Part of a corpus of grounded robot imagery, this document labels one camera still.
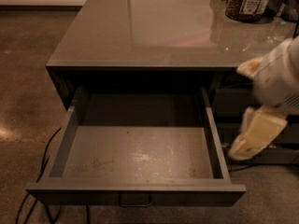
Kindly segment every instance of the open drawer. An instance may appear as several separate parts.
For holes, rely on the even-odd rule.
[[[205,89],[77,89],[45,173],[26,190],[46,204],[233,205],[233,185]]]

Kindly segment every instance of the polished concrete floor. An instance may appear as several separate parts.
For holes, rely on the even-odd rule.
[[[45,64],[75,11],[0,12],[0,223],[14,223],[45,145],[65,110]],[[231,173],[247,193],[233,207],[93,206],[92,223],[299,223],[299,168],[257,166]],[[34,199],[30,198],[24,214]],[[84,206],[66,206],[57,223],[85,223]],[[39,203],[29,223],[49,223]]]

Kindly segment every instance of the glass jar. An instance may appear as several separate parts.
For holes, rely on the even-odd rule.
[[[285,0],[269,0],[263,15],[270,18],[276,16],[284,1]]]
[[[299,21],[299,0],[288,0],[281,13],[281,18],[286,21]]]
[[[269,0],[228,0],[226,16],[233,20],[254,22],[262,18]]]

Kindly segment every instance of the black cable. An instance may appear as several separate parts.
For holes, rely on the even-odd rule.
[[[90,210],[90,206],[86,205],[86,223],[87,224],[91,224],[91,210]]]
[[[231,169],[231,170],[229,170],[229,172],[243,171],[243,170],[246,170],[246,169],[249,169],[249,168],[253,168],[255,166],[258,166],[258,164],[251,164],[251,165],[248,165],[248,166],[245,166],[245,167],[242,167],[242,168]]]
[[[247,82],[247,83],[237,83],[237,84],[232,84],[232,85],[226,85],[226,86],[222,86],[222,88],[232,88],[232,87],[238,87],[238,86],[251,86],[253,84],[253,82]]]
[[[60,214],[62,213],[62,207],[59,206],[59,210],[58,210],[58,213],[57,213],[55,218],[52,217],[52,215],[50,213],[50,210],[49,210],[49,207],[45,204],[44,204],[44,207],[45,207],[46,214],[47,214],[47,217],[48,217],[48,220],[49,220],[50,224],[55,224],[56,221],[59,219]]]
[[[44,154],[43,154],[43,159],[42,159],[42,162],[41,162],[41,166],[40,166],[40,171],[39,171],[39,175],[38,175],[38,178],[36,179],[36,182],[38,182],[40,180],[40,178],[42,177],[42,175],[44,174],[44,171],[45,171],[45,168],[47,166],[47,163],[49,161],[49,159],[46,159],[46,155],[47,155],[47,151],[48,151],[48,148],[50,146],[50,143],[52,141],[52,139],[56,136],[56,134],[61,130],[61,127],[52,135],[52,137],[50,138],[50,140],[48,141],[48,143],[46,144],[46,147],[45,147],[45,150],[44,150]],[[19,209],[18,209],[18,213],[16,215],[16,220],[15,220],[15,224],[19,224],[19,219],[20,219],[20,215],[21,215],[21,211],[27,201],[29,197],[29,193],[26,194],[26,196],[23,198],[23,200],[21,201],[21,205],[19,206]],[[32,215],[35,207],[36,207],[36,204],[37,204],[37,199],[35,199],[35,202],[32,204],[27,216],[26,216],[26,219],[24,220],[24,224],[26,224],[30,218],[30,216]]]

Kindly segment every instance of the glossy countertop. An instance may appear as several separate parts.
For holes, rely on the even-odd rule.
[[[292,37],[294,23],[230,20],[221,0],[87,0],[49,67],[237,67]]]

